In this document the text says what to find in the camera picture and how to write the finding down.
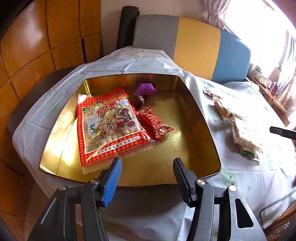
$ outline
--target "plastic snack bag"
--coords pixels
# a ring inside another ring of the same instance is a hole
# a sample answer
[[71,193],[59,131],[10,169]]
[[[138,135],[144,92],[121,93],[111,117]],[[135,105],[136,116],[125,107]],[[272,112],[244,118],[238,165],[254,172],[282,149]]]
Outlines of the plastic snack bag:
[[229,108],[226,108],[222,104],[221,99],[219,99],[217,97],[213,97],[213,101],[214,101],[214,105],[215,105],[218,113],[220,114],[220,116],[223,120],[227,120],[229,117],[236,117],[236,118],[239,118],[244,121],[244,119],[241,116],[239,116],[238,114],[236,114],[234,111],[230,110]]
[[154,134],[156,140],[159,140],[174,128],[164,124],[152,111],[151,107],[146,107],[136,112],[136,116],[148,126]]
[[254,160],[254,161],[260,161],[259,153],[261,153],[261,152],[250,150],[240,144],[238,144],[238,147],[239,147],[239,152],[242,155],[250,156],[252,158],[252,160]]
[[122,88],[77,102],[77,134],[83,173],[110,165],[113,158],[131,149],[149,149],[155,142],[135,116],[132,100]]
[[208,95],[209,97],[216,97],[216,98],[222,99],[222,97],[220,97],[219,95],[216,95],[215,93],[213,93],[210,90],[203,90],[203,91],[204,91],[204,94]]
[[248,150],[261,151],[261,142],[257,131],[251,124],[236,117],[230,117],[232,126],[233,141]]
[[135,95],[133,97],[133,102],[137,108],[140,108],[145,103],[144,97],[142,95]]

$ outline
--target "transparent packaging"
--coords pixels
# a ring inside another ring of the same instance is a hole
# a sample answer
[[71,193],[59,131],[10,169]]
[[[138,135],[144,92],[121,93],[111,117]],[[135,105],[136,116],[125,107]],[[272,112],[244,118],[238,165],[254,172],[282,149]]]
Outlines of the transparent packaging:
[[114,157],[134,155],[155,142],[141,126],[133,102],[122,88],[102,96],[80,94],[77,134],[83,173],[107,167]]
[[244,120],[235,111],[231,110],[230,107],[225,107],[225,105],[222,104],[223,100],[221,100],[221,99],[219,99],[217,97],[213,97],[213,101],[214,101],[215,108],[217,109],[219,115],[221,116],[221,118],[223,120],[227,120],[229,117],[236,117],[236,118],[239,118],[241,120]]
[[253,152],[261,151],[262,145],[259,134],[251,124],[236,117],[229,117],[228,120],[232,126],[234,143],[240,144]]

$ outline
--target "chair backrest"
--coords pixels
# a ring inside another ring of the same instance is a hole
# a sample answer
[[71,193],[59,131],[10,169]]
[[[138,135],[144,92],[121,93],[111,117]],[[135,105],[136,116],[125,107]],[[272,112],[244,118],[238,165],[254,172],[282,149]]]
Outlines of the chair backrest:
[[236,36],[170,15],[137,17],[133,47],[164,50],[184,70],[220,84],[246,81],[251,57],[250,49]]
[[21,123],[27,112],[36,103],[36,101],[39,100],[40,97],[43,96],[48,90],[50,90],[51,87],[53,87],[76,67],[77,66],[72,66],[64,69],[59,69],[47,75],[43,80],[35,85],[24,98],[20,100],[6,122],[6,132],[11,140],[16,128]]

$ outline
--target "red snack bag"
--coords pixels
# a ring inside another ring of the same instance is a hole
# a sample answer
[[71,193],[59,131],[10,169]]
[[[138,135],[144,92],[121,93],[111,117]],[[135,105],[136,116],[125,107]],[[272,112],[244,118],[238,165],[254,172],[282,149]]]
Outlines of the red snack bag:
[[154,141],[120,87],[97,97],[78,96],[77,134],[84,174],[109,165],[118,153]]
[[174,130],[174,128],[164,124],[155,114],[153,114],[150,106],[137,111],[136,116],[144,123],[144,125],[149,126],[153,130],[156,140],[159,140],[164,135]]

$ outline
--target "wooden wall panel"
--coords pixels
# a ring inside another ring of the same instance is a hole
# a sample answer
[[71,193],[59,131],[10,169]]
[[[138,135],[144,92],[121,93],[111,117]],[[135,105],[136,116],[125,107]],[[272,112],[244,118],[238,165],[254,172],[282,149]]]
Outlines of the wooden wall panel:
[[0,87],[8,80],[2,61],[0,60]]
[[80,0],[81,37],[101,32],[101,1]]
[[46,14],[50,47],[80,37],[78,0],[49,0]]
[[16,215],[19,200],[18,183],[21,183],[23,177],[7,168],[2,161],[0,161],[0,210],[9,214]]
[[40,80],[55,71],[50,52],[41,55],[12,78],[17,95],[22,99]]
[[84,47],[87,62],[92,62],[101,58],[102,42],[101,34],[92,34],[84,37]]
[[3,61],[10,77],[49,50],[45,0],[35,0],[21,12],[4,35],[1,46]]
[[20,176],[9,170],[2,160],[7,160],[10,151],[15,152],[11,141],[7,141],[8,138],[5,132],[5,124],[17,104],[18,99],[16,98],[10,83],[5,84],[0,89],[0,209],[13,215],[15,214],[17,206],[17,185],[14,178],[19,180]]
[[6,121],[17,104],[18,98],[12,89],[11,83],[5,84],[0,89],[0,159],[15,170],[23,173],[26,167],[16,153],[12,141],[7,137],[5,129]]
[[81,40],[76,39],[52,50],[57,69],[84,64]]

